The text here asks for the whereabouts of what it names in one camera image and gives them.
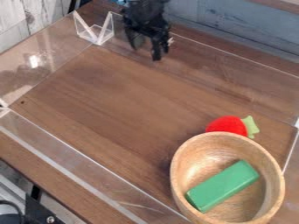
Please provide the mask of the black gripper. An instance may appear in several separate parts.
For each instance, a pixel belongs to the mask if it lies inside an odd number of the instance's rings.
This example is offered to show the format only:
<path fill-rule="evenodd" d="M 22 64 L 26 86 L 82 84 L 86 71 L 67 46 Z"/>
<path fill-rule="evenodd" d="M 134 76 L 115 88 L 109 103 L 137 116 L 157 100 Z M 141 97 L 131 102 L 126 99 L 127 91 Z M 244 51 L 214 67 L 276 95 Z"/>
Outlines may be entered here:
<path fill-rule="evenodd" d="M 126 26 L 126 36 L 131 47 L 138 50 L 146 43 L 146 37 L 153 42 L 153 60 L 162 59 L 162 53 L 169 53 L 170 24 L 165 19 L 165 6 L 171 0 L 125 0 L 122 10 Z"/>

